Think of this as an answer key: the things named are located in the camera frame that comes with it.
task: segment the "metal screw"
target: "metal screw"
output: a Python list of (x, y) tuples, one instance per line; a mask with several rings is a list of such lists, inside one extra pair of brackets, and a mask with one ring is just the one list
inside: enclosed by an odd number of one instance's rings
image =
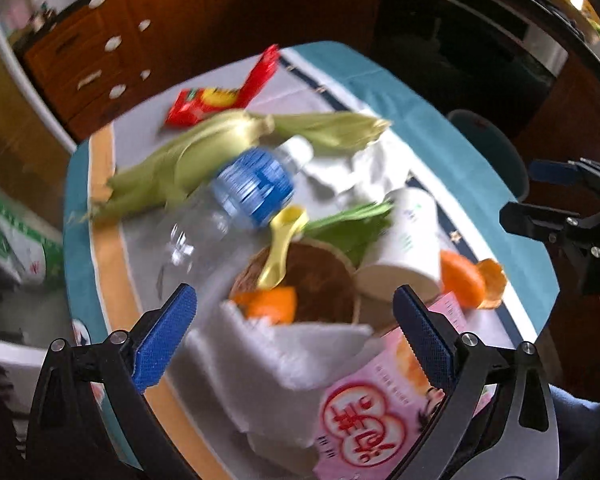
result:
[(114, 345), (122, 345), (126, 341), (126, 332), (124, 330), (116, 330), (109, 336), (109, 341)]
[(536, 347), (533, 346), (529, 341), (523, 341), (520, 345), (520, 348), (522, 348), (522, 351), (525, 354), (533, 355), (536, 353)]
[(476, 346), (478, 344), (477, 336), (475, 334), (472, 334), (471, 332), (465, 332), (464, 334), (462, 334), (462, 337), (460, 339), (467, 346)]
[(51, 349), (53, 352), (59, 352), (64, 348), (64, 339), (56, 339), (51, 343)]

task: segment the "ear of corn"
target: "ear of corn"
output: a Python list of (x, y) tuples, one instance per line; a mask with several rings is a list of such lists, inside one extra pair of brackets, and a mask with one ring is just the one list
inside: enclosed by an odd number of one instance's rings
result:
[(282, 137), (305, 137), (314, 146), (356, 152), (389, 127), (391, 122), (355, 112), (323, 114), (274, 115), (276, 132)]
[(144, 161), (111, 177), (109, 200), (96, 204), (96, 218), (121, 218), (152, 206), (184, 202), (218, 168), (256, 146), (273, 130), (269, 116), (228, 110), (197, 124)]

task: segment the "teal chair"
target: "teal chair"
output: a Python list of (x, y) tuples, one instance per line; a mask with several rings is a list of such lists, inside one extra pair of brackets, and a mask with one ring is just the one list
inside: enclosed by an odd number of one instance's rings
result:
[(499, 128), (469, 110), (453, 110), (446, 118), (487, 159), (513, 195), (522, 202), (529, 194), (529, 175), (518, 150)]

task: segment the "green vegetable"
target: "green vegetable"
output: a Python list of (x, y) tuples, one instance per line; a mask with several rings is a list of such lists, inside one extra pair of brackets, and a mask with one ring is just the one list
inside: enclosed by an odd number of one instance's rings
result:
[(272, 131), (269, 116), (256, 118), (244, 110), (216, 114), (112, 176), (109, 200), (94, 204), (92, 214), (117, 219), (152, 206), (176, 207), (218, 168)]
[(389, 213), (393, 208), (389, 201), (358, 206), (309, 222), (304, 228), (304, 236), (333, 245), (358, 267), (368, 247), (391, 226)]
[(274, 115), (276, 132), (289, 138), (302, 135), (314, 146), (356, 152), (391, 126), (390, 121), (355, 112)]

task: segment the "red snack package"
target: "red snack package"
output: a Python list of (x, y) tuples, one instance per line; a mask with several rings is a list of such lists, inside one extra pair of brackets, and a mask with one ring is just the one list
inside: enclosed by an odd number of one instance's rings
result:
[(209, 115), (223, 110), (244, 108), (276, 73), (279, 58), (278, 46), (271, 45), (262, 53), (241, 88), (197, 88), (181, 91), (167, 113), (166, 124), (193, 126)]

